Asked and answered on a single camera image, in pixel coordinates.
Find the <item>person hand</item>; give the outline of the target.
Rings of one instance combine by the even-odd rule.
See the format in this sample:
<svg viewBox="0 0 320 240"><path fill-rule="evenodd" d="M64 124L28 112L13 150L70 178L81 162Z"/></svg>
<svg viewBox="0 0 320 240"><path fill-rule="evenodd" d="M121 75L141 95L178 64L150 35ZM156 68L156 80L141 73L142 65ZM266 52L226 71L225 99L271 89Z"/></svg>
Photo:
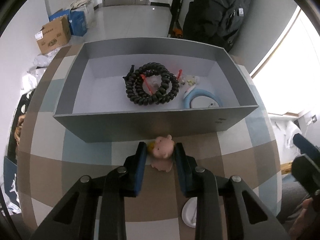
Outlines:
<svg viewBox="0 0 320 240"><path fill-rule="evenodd" d="M302 205L303 209L289 230L291 239L298 239L298 237L300 237L302 233L313 223L317 213L314 211L312 203L312 198L304 200Z"/></svg>

